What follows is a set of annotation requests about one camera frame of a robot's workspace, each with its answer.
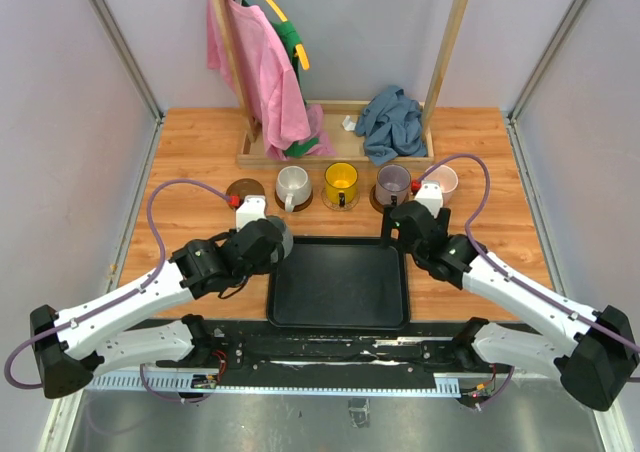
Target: pink cloth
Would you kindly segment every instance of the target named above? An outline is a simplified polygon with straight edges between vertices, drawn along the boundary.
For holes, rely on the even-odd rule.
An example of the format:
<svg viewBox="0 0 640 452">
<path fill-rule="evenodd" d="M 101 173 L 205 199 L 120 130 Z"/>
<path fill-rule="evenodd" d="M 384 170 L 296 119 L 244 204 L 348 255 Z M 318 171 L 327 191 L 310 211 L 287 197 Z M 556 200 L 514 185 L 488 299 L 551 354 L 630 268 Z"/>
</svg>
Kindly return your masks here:
<svg viewBox="0 0 640 452">
<path fill-rule="evenodd" d="M 287 53 L 264 12 L 257 5 L 229 4 L 232 33 L 238 45 L 238 63 L 249 93 L 251 111 L 262 122 L 267 157 L 287 160 L 283 151 L 293 142 L 318 137 L 307 155 L 336 155 L 322 129 L 322 107 L 305 108 L 300 86 Z M 211 2 L 207 1 L 207 66 L 219 69 L 234 89 L 220 28 Z"/>
</svg>

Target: wooden frame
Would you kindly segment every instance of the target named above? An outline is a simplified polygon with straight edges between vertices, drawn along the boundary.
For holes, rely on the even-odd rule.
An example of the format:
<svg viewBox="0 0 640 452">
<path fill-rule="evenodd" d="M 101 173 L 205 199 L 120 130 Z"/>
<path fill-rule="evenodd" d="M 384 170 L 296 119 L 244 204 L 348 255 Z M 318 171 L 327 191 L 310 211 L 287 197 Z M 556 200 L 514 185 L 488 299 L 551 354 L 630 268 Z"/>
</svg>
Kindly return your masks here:
<svg viewBox="0 0 640 452">
<path fill-rule="evenodd" d="M 248 93 L 245 87 L 242 71 L 237 65 L 236 46 L 231 30 L 229 13 L 225 0 L 211 0 L 216 12 L 216 20 L 220 26 L 224 47 L 229 58 L 229 65 L 233 75 L 234 85 L 238 94 L 238 102 L 242 114 L 247 118 L 247 130 L 241 135 L 238 144 L 237 163 L 241 168 L 252 169 L 277 169 L 283 166 L 283 162 L 269 159 L 265 156 L 264 145 L 261 140 L 257 140 L 260 135 L 260 128 L 249 110 Z M 453 53 L 453 47 L 460 30 L 460 24 L 464 17 L 464 12 L 469 0 L 453 0 L 449 18 L 444 31 L 438 58 L 431 76 L 431 83 L 427 98 L 423 105 L 422 130 L 423 139 L 427 145 L 427 157 L 397 157 L 393 163 L 403 165 L 408 169 L 425 170 L 433 164 L 433 142 L 431 139 L 431 117 L 440 95 L 440 89 L 444 81 L 444 76 Z M 364 155 L 364 140 L 356 137 L 355 134 L 342 130 L 341 123 L 345 115 L 351 115 L 356 120 L 362 109 L 369 101 L 307 101 L 308 103 L 318 103 L 322 105 L 325 120 L 324 128 L 328 132 L 332 144 L 338 155 L 333 157 L 305 156 L 300 159 L 289 160 L 286 163 L 296 164 L 306 168 L 324 168 L 332 162 L 350 162 L 357 168 L 375 168 L 376 166 Z"/>
</svg>

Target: mug handle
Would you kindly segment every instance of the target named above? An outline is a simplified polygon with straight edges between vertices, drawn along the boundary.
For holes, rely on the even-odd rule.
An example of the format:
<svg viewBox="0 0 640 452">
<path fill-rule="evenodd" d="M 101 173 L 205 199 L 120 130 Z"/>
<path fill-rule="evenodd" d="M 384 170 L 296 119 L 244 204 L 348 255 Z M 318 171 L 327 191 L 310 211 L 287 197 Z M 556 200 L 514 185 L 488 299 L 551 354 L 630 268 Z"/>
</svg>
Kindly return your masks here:
<svg viewBox="0 0 640 452">
<path fill-rule="evenodd" d="M 284 199 L 284 210 L 286 212 L 293 212 L 293 194 L 287 194 L 287 197 Z"/>
</svg>

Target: cup coaster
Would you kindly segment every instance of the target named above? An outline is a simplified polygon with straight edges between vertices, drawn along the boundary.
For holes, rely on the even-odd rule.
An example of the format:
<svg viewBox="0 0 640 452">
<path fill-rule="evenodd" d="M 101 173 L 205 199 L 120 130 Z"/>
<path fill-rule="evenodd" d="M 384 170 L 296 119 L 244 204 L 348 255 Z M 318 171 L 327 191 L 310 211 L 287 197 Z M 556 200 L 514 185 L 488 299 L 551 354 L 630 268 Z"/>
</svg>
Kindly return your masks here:
<svg viewBox="0 0 640 452">
<path fill-rule="evenodd" d="M 278 204 L 278 207 L 280 207 L 282 210 L 285 210 L 284 208 L 284 202 L 282 202 L 282 200 L 280 200 L 280 197 L 278 197 L 278 193 L 276 192 L 275 194 L 276 197 L 276 204 Z M 311 205 L 311 202 L 313 202 L 313 190 L 311 191 L 311 195 L 309 196 L 309 198 L 307 200 L 305 200 L 303 203 L 296 205 L 293 208 L 293 212 L 300 212 L 301 210 L 306 209 L 307 207 L 309 207 Z"/>
<path fill-rule="evenodd" d="M 408 201 L 409 201 L 409 194 L 405 196 L 404 202 L 402 203 L 404 204 L 405 202 L 408 202 Z M 375 210 L 377 210 L 381 214 L 384 213 L 384 205 L 382 205 L 380 202 L 378 202 L 378 199 L 376 199 L 375 185 L 371 188 L 371 192 L 369 192 L 369 202 L 371 202 L 371 207 L 373 207 Z"/>
<path fill-rule="evenodd" d="M 322 203 L 324 205 L 329 207 L 331 210 L 336 210 L 338 212 L 344 212 L 346 210 L 353 209 L 356 206 L 356 204 L 358 203 L 358 199 L 360 199 L 360 192 L 356 191 L 356 195 L 353 197 L 353 200 L 351 202 L 349 202 L 348 204 L 345 204 L 344 207 L 340 207 L 338 204 L 334 204 L 333 202 L 331 202 L 329 200 L 329 197 L 327 197 L 327 192 L 324 189 L 324 187 L 322 188 L 322 193 L 320 195 L 322 196 Z"/>
<path fill-rule="evenodd" d="M 254 179 L 240 179 L 236 180 L 227 188 L 227 195 L 237 195 L 240 197 L 240 205 L 244 202 L 244 198 L 247 195 L 265 195 L 264 187 L 260 182 Z M 236 209 L 236 207 L 229 204 L 229 207 Z"/>
</svg>

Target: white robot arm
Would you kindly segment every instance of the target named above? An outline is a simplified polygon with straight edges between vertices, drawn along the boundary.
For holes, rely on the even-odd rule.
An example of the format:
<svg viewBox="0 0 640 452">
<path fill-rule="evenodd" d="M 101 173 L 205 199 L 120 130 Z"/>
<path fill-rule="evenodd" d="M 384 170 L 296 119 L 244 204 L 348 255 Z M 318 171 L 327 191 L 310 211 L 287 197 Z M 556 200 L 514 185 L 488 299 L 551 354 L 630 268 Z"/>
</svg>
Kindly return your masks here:
<svg viewBox="0 0 640 452">
<path fill-rule="evenodd" d="M 153 271 L 86 304 L 60 311 L 48 305 L 35 309 L 32 337 L 44 337 L 33 349 L 45 396 L 71 394 L 94 376 L 123 367 L 161 360 L 188 360 L 197 366 L 210 357 L 217 344 L 199 316 L 124 331 L 212 292 L 226 298 L 222 294 L 229 288 L 241 288 L 252 275 L 273 270 L 291 251 L 293 237 L 281 219 L 265 217 L 265 208 L 264 197 L 247 197 L 236 212 L 236 229 L 188 242 L 145 288 Z M 46 333 L 52 329 L 61 330 Z"/>
<path fill-rule="evenodd" d="M 459 361 L 467 369 L 498 363 L 559 379 L 584 405 L 607 410 L 639 363 L 635 351 L 606 333 L 634 343 L 626 315 L 612 306 L 597 311 L 562 297 L 466 235 L 449 235 L 450 211 L 441 208 L 440 192 L 427 185 L 416 200 L 390 211 L 404 250 L 431 277 L 499 304 L 538 332 L 473 318 L 454 339 Z"/>
</svg>

